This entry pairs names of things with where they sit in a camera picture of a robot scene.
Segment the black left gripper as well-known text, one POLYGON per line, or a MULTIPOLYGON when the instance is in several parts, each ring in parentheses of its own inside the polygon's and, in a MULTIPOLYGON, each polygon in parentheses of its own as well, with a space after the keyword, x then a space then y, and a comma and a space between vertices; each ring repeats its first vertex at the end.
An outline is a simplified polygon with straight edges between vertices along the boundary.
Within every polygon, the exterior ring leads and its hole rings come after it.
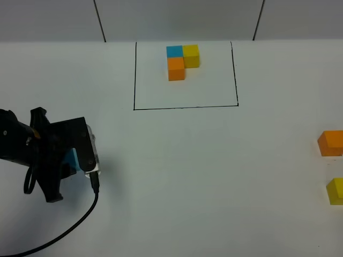
POLYGON ((44 108, 38 107, 31 110, 30 126, 16 122, 16 163, 38 172, 37 181, 46 202, 54 203, 63 200, 59 190, 61 180, 77 171, 64 163, 65 122, 50 123, 46 113, 44 108))

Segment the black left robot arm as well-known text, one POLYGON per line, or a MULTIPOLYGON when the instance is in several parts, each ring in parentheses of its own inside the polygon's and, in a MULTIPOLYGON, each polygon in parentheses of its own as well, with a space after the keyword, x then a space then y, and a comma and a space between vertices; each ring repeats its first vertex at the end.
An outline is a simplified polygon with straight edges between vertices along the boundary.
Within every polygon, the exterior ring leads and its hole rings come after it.
POLYGON ((11 110, 1 110, 1 159, 28 167, 25 194, 31 194, 38 184, 45 200, 54 203, 63 200, 61 180, 76 171, 64 163, 71 147, 52 130, 46 113, 42 107, 31 110, 26 125, 11 110))

